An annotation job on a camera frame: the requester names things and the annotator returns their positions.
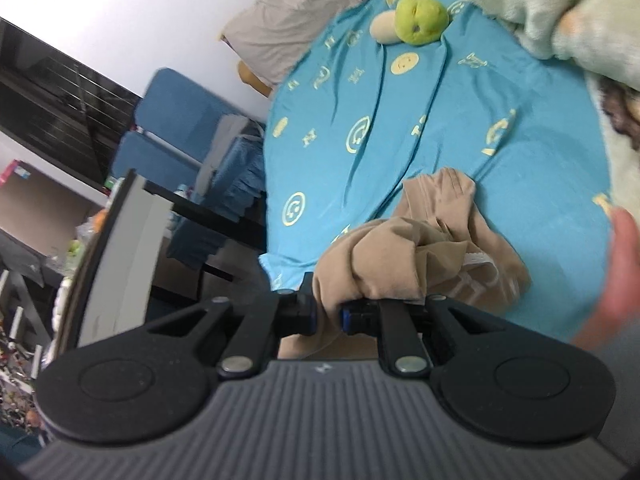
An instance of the human hand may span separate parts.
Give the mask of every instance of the human hand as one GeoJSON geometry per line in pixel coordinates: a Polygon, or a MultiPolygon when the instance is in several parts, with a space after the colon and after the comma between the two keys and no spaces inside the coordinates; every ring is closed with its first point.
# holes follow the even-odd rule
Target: human hand
{"type": "Polygon", "coordinates": [[[613,225],[604,291],[592,316],[572,341],[585,350],[613,338],[640,317],[640,232],[622,208],[611,213],[613,225]]]}

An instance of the round black pad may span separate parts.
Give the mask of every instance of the round black pad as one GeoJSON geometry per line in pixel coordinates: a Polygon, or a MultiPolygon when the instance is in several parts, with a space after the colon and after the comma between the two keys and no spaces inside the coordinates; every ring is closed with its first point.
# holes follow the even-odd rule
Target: round black pad
{"type": "Polygon", "coordinates": [[[601,361],[519,328],[469,337],[444,366],[440,391],[465,425],[524,445],[596,433],[615,398],[601,361]]]}
{"type": "Polygon", "coordinates": [[[209,392],[180,338],[133,330],[62,355],[41,372],[36,402],[58,436],[114,446],[181,427],[209,392]]]}

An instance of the blue bed sheet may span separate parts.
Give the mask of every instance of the blue bed sheet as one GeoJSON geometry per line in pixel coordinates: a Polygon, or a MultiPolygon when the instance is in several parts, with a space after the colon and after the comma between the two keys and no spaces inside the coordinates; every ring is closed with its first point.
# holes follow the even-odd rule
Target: blue bed sheet
{"type": "Polygon", "coordinates": [[[273,288],[297,288],[332,240],[393,211],[403,179],[452,167],[532,287],[508,317],[567,339],[604,280],[609,175],[582,72],[532,58],[466,0],[421,47],[380,46],[369,25],[397,0],[337,16],[281,85],[265,141],[273,288]]]}

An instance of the orange object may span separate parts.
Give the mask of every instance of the orange object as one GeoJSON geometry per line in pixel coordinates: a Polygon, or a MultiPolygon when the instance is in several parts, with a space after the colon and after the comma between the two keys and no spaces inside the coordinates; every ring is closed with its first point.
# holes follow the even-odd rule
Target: orange object
{"type": "Polygon", "coordinates": [[[36,410],[29,410],[26,415],[27,424],[32,428],[38,428],[40,426],[40,414],[36,410]]]}
{"type": "Polygon", "coordinates": [[[107,217],[107,210],[102,209],[94,215],[94,232],[99,233],[102,230],[104,219],[107,217]]]}

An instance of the green plush toy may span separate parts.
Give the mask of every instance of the green plush toy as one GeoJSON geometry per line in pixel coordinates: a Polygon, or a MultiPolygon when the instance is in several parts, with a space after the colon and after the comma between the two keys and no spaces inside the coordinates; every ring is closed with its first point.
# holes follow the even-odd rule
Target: green plush toy
{"type": "Polygon", "coordinates": [[[449,13],[438,0],[398,0],[371,22],[369,32],[381,44],[404,41],[420,46],[438,41],[449,25],[449,13]]]}

